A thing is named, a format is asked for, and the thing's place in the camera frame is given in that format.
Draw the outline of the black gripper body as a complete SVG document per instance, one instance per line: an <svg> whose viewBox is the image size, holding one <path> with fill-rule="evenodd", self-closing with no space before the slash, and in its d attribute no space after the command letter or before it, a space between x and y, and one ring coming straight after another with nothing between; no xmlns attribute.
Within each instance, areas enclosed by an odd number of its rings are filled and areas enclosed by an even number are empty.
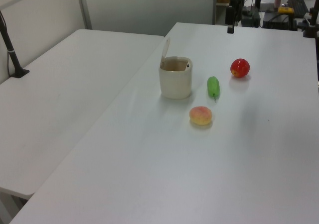
<svg viewBox="0 0 319 224"><path fill-rule="evenodd" d="M226 8L225 24L235 26L242 17L243 1L230 1Z"/></svg>

